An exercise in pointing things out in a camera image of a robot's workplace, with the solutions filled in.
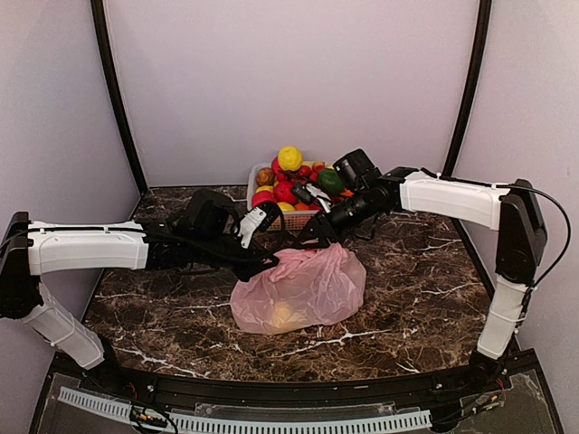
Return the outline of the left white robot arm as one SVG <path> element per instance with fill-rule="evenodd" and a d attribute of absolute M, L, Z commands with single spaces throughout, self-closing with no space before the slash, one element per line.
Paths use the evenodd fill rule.
<path fill-rule="evenodd" d="M 17 212 L 1 243 L 1 316 L 19 320 L 65 352 L 108 394 L 128 386 L 109 344 L 69 312 L 42 283 L 44 274 L 76 269 L 163 270 L 203 264 L 231 269 L 241 281 L 276 266 L 273 250 L 252 243 L 264 224 L 252 211 L 231 230 L 208 231 L 186 219 L 61 225 Z"/>

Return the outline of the pink plastic bag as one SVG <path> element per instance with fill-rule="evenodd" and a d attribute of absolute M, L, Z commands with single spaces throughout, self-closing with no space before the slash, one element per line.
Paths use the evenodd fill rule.
<path fill-rule="evenodd" d="M 364 303 L 366 270 L 356 254 L 335 243 L 321 250 L 286 249 L 280 263 L 238 282 L 230 307 L 241 330 L 279 335 L 332 326 Z"/>

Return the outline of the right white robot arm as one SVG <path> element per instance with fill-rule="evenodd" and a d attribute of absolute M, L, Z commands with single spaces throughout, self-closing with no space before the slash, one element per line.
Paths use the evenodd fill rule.
<path fill-rule="evenodd" d="M 299 235 L 307 248 L 326 248 L 344 231 L 364 220 L 390 212 L 427 212 L 472 222 L 498 233 L 494 295 L 477 342 L 478 358 L 462 372 L 461 383 L 481 392 L 497 376 L 497 361 L 524 321 L 530 298 L 541 281 L 536 272 L 546 246 L 546 225 L 537 197 L 540 191 L 525 180 L 488 184 L 443 178 L 424 169 L 397 167 L 382 175 L 375 168 L 357 173 L 337 171 L 352 195 L 331 204 L 309 184 L 291 191 L 321 211 Z"/>

